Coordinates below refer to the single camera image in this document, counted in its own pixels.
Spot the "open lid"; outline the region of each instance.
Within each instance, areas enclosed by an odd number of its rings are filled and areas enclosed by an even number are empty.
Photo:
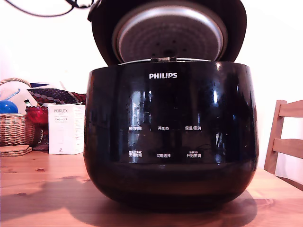
[[[240,0],[102,0],[88,19],[108,65],[163,57],[235,61],[247,25]]]

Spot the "white wall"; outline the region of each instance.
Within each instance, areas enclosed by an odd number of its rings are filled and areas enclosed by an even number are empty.
[[[242,2],[248,28],[236,62],[249,65],[252,71],[258,108],[259,166],[263,167],[276,100],[303,99],[303,1]],[[0,9],[1,79],[62,81],[67,90],[85,93],[89,72],[106,66],[95,45],[87,10],[75,9],[58,18],[37,18],[4,1],[0,1]],[[303,139],[302,126],[301,120],[286,119],[282,138]],[[303,183],[303,161],[279,155],[276,173]]]
[[[242,0],[248,27],[237,62],[250,66],[263,167],[277,99],[303,99],[303,1]],[[302,119],[285,119],[282,138],[303,139]],[[279,154],[276,174],[303,183],[303,160]]]
[[[25,1],[11,0],[27,5]],[[54,13],[49,5],[64,0],[28,0],[33,12]],[[59,9],[68,9],[59,5]],[[22,13],[0,1],[1,79],[20,77],[30,82],[61,81],[67,90],[86,93],[88,74],[106,66],[92,35],[86,9],[74,9],[62,17],[40,18]]]

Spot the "wooden table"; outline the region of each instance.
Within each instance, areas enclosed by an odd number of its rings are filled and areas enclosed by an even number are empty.
[[[303,227],[303,192],[258,169],[248,189],[219,210],[150,213],[122,206],[89,180],[83,154],[31,152],[1,159],[1,226]]]

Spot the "wooden chair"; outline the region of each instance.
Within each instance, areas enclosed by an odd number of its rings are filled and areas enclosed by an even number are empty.
[[[291,155],[303,159],[303,140],[281,139],[282,127],[285,117],[303,117],[303,100],[287,103],[277,100],[274,119],[271,126],[268,149],[264,169],[271,174],[276,172],[278,153]],[[303,191],[303,185],[290,179],[279,177],[289,184]]]

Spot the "wooden coaster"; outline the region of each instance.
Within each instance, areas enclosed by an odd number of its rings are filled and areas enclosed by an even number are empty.
[[[29,145],[0,147],[0,157],[21,156],[31,152],[33,149]]]

